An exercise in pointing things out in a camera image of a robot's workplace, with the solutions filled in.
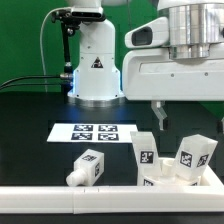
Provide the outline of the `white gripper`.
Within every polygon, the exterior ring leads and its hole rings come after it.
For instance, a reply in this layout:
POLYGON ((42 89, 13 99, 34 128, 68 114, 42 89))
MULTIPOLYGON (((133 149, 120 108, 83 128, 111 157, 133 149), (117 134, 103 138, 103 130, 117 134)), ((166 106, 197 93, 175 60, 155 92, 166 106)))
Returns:
POLYGON ((129 100, 153 100, 161 131, 164 101, 224 100, 224 48, 211 48, 208 58, 179 60, 171 60, 165 48, 133 50, 124 58, 122 74, 129 100))

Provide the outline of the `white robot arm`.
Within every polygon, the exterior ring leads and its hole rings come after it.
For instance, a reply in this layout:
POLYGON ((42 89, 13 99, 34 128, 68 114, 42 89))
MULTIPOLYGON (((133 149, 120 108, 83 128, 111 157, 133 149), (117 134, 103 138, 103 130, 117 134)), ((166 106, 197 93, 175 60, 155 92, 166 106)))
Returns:
POLYGON ((105 6, 130 0, 66 0, 80 23, 80 59, 70 99, 87 106, 146 100, 164 124, 166 101, 224 101, 224 0, 155 0, 158 17, 125 35, 117 70, 115 28, 105 6))

